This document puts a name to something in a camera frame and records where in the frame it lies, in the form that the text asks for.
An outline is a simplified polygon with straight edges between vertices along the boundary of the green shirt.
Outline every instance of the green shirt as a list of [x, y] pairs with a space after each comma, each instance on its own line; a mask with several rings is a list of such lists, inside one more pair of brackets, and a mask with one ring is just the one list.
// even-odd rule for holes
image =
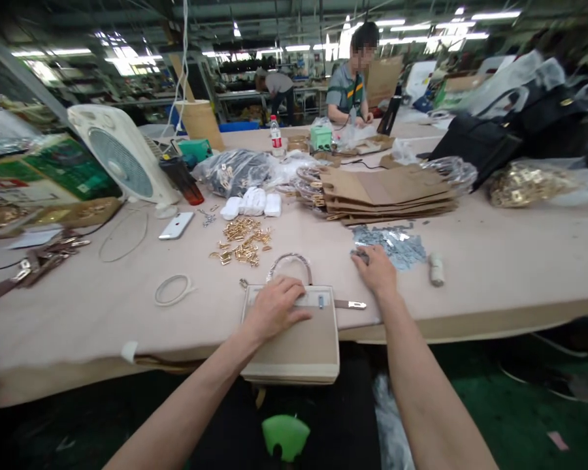
[[[366, 100], [366, 86], [362, 74], [359, 75], [357, 83], [357, 90], [353, 92], [355, 80], [351, 77], [348, 62], [345, 63], [331, 77], [331, 82], [327, 90], [327, 104], [335, 104], [341, 112], [348, 114], [354, 102], [361, 104]], [[361, 115], [359, 107], [356, 106], [356, 108], [357, 113]]]

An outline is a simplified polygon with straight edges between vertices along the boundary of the hand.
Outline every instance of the hand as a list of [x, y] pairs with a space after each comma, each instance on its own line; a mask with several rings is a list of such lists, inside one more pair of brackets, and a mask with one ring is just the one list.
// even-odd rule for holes
[[385, 294], [395, 294], [397, 292], [397, 270], [387, 257], [384, 248], [379, 245], [370, 247], [358, 247], [370, 258], [368, 266], [358, 256], [352, 255], [351, 259], [357, 266], [359, 275], [364, 284], [379, 297]]
[[255, 305], [246, 315], [244, 327], [262, 343], [286, 331], [299, 321], [309, 320], [311, 312], [292, 310], [296, 299], [305, 294], [300, 279], [279, 276], [259, 291]]

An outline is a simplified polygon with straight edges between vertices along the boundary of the plastic bottle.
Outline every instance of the plastic bottle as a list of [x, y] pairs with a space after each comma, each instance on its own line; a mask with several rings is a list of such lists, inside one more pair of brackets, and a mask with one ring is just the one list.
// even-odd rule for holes
[[188, 167], [181, 158], [165, 154], [159, 160], [159, 167], [168, 175], [190, 206], [198, 206], [204, 202], [201, 190], [196, 186], [196, 180], [189, 174]]
[[283, 157], [285, 151], [281, 143], [281, 128], [276, 121], [276, 116], [273, 114], [270, 117], [270, 138], [272, 139], [272, 155], [275, 157]]

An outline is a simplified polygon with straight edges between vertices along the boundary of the water bottle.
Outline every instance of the water bottle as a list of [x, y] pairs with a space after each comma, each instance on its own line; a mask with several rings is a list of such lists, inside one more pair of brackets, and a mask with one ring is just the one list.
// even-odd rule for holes
[[274, 114], [270, 117], [270, 138], [272, 139], [272, 154], [277, 158], [283, 157], [285, 152], [281, 143], [281, 128]]

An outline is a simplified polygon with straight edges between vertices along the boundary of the white fan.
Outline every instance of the white fan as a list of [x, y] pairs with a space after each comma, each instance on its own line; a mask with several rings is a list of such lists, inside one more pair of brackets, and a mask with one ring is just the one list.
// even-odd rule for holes
[[176, 191], [159, 167], [161, 150], [122, 110], [102, 104], [68, 108], [69, 121], [125, 194], [158, 204], [178, 202]]

